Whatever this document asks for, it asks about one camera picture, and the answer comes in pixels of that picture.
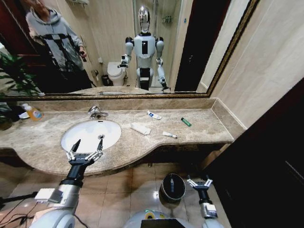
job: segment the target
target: chrome faucet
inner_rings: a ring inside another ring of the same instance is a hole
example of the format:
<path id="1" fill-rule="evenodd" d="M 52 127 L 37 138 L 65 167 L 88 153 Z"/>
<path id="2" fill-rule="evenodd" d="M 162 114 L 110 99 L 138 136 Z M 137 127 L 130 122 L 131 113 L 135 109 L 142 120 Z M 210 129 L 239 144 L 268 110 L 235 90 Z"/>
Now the chrome faucet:
<path id="1" fill-rule="evenodd" d="M 94 120 L 96 118 L 99 119 L 100 117 L 106 117 L 109 115 L 108 113 L 101 112 L 97 106 L 91 107 L 87 113 L 91 115 L 90 120 Z"/>

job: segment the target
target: soap dispenser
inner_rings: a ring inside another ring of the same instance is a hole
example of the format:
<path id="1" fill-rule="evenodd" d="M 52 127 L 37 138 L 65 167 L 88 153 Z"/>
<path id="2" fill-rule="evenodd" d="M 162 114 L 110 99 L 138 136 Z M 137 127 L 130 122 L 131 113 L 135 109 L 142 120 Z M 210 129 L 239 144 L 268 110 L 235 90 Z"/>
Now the soap dispenser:
<path id="1" fill-rule="evenodd" d="M 22 105 L 25 111 L 27 111 L 28 115 L 32 120 L 40 120 L 43 117 L 43 113 L 38 111 L 36 108 L 28 105 L 28 104 L 23 104 Z"/>

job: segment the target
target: person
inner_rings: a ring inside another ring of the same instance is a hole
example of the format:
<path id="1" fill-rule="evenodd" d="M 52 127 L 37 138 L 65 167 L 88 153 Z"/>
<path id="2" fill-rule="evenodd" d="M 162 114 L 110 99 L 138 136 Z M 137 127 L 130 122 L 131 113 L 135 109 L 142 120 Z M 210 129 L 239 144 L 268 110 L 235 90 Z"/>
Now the person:
<path id="1" fill-rule="evenodd" d="M 42 0 L 24 0 L 30 6 L 26 15 L 29 34 L 34 41 L 45 45 L 54 65 L 65 82 L 64 91 L 92 88 L 80 57 L 85 61 L 83 42 L 68 22 Z"/>

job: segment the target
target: dark wooden door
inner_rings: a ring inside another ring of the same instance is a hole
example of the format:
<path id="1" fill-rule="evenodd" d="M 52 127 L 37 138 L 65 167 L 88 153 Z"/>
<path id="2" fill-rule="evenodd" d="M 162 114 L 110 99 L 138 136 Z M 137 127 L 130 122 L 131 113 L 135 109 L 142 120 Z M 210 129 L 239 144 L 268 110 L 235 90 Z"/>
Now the dark wooden door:
<path id="1" fill-rule="evenodd" d="M 46 49 L 29 36 L 26 11 L 20 0 L 0 0 L 0 42 L 14 55 L 22 56 L 35 83 L 45 93 L 60 93 L 63 78 L 53 67 Z"/>
<path id="2" fill-rule="evenodd" d="M 175 91 L 196 91 L 230 0 L 194 0 Z"/>
<path id="3" fill-rule="evenodd" d="M 304 79 L 204 171 L 233 228 L 303 227 Z"/>

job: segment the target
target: mirror frame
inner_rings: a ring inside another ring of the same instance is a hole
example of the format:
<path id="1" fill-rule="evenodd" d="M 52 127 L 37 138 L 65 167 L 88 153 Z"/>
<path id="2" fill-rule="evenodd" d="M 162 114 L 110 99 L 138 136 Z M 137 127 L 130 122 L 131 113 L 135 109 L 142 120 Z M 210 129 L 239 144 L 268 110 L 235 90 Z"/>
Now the mirror frame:
<path id="1" fill-rule="evenodd" d="M 0 101 L 55 101 L 55 100 L 96 100 L 96 99 L 138 99 L 138 98 L 204 98 L 210 97 L 220 76 L 223 74 L 225 67 L 233 54 L 250 18 L 260 0 L 250 0 L 243 16 L 234 32 L 226 52 L 215 72 L 206 93 L 192 92 L 171 92 L 163 94 L 137 94 L 137 95 L 82 95 L 82 94 L 46 94 L 45 96 L 5 96 Z"/>

